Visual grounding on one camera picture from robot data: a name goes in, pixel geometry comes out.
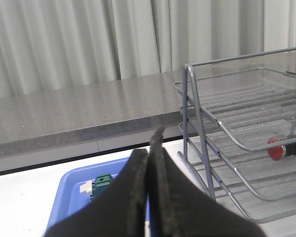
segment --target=curtain fold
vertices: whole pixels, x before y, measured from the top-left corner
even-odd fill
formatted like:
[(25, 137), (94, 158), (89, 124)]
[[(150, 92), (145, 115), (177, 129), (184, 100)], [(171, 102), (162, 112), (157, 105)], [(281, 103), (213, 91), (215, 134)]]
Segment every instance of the curtain fold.
[(294, 0), (0, 0), (0, 98), (289, 46)]

